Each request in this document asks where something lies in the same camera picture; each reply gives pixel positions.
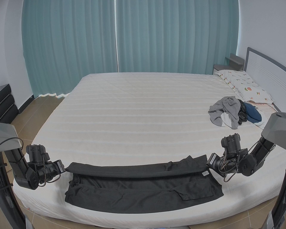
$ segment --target clothing label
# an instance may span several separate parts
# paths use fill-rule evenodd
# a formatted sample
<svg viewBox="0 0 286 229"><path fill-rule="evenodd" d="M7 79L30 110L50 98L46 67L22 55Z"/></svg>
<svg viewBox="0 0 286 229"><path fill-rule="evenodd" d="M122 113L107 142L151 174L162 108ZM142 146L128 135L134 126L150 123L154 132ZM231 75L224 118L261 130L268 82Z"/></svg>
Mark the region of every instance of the clothing label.
<svg viewBox="0 0 286 229"><path fill-rule="evenodd" d="M61 164L59 161L57 162L57 165L59 166L60 171L63 173L63 168L61 167Z"/></svg>
<svg viewBox="0 0 286 229"><path fill-rule="evenodd" d="M202 173L204 176L209 175L210 173L208 171L205 171Z"/></svg>
<svg viewBox="0 0 286 229"><path fill-rule="evenodd" d="M212 157L212 159L211 159L211 161L210 161L210 164L211 164L211 165L213 164L213 162L214 162L216 156L217 156L216 154L213 155L213 157Z"/></svg>

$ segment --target white bed sheet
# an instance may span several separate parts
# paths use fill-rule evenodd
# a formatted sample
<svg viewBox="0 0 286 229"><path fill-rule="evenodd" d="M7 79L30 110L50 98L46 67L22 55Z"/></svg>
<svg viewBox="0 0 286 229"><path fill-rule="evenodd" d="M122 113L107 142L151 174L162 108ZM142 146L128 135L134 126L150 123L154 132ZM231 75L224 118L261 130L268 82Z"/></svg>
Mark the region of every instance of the white bed sheet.
<svg viewBox="0 0 286 229"><path fill-rule="evenodd" d="M33 144L61 159L99 166L143 165L223 153L221 138L239 133L242 148L260 138L251 122L237 130L210 122L208 109L232 89L214 75L177 73L105 73L85 76L54 110ZM250 177L236 174L228 183L211 171L224 196L170 212L113 214L82 209L64 201L71 173L37 190L14 192L36 213L109 228L160 228L218 220L254 207L279 194L286 153L280 147Z"/></svg>

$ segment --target floor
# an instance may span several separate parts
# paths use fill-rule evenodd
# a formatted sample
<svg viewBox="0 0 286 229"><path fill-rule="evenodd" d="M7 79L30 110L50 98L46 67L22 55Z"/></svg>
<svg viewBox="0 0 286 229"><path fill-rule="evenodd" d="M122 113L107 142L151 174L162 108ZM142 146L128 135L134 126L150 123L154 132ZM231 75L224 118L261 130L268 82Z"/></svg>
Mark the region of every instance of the floor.
<svg viewBox="0 0 286 229"><path fill-rule="evenodd" d="M20 115L18 115L12 124L15 126L18 136L23 139L24 145L32 143L36 134L48 119L53 110L60 104L63 98L56 98L55 96L45 96L36 98ZM8 163L7 158L4 156L4 161ZM13 182L14 176L11 166L6 167L10 182ZM190 229L258 229L262 226L268 212L272 209L276 198L268 200L248 211L244 211L237 215L221 219L215 222L191 225ZM28 216L33 223L35 229L89 229L96 228L92 225L79 224L68 220L60 220L39 215L29 209L23 207L22 202L18 199L18 203L22 211ZM0 222L1 228L10 229L11 226L5 218L0 209ZM286 223L283 224L281 229L286 229Z"/></svg>

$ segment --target patterned pillow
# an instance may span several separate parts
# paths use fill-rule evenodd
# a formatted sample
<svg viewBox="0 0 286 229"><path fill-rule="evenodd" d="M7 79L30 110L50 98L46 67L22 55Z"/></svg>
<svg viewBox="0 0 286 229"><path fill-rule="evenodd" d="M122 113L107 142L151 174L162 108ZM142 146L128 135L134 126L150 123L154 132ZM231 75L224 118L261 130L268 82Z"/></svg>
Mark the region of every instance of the patterned pillow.
<svg viewBox="0 0 286 229"><path fill-rule="evenodd" d="M215 74L219 75L242 101L273 103L271 96L245 71L221 70Z"/></svg>

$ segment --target teal curtain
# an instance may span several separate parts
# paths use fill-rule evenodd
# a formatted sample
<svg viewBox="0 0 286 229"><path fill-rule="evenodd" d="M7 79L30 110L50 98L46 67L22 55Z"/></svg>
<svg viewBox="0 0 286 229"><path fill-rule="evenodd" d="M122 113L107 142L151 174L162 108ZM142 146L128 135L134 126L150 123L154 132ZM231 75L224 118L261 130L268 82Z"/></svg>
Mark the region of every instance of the teal curtain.
<svg viewBox="0 0 286 229"><path fill-rule="evenodd" d="M23 53L34 96L67 94L90 73L117 72L113 0L24 0Z"/></svg>
<svg viewBox="0 0 286 229"><path fill-rule="evenodd" d="M116 0L120 72L212 74L236 53L238 0Z"/></svg>

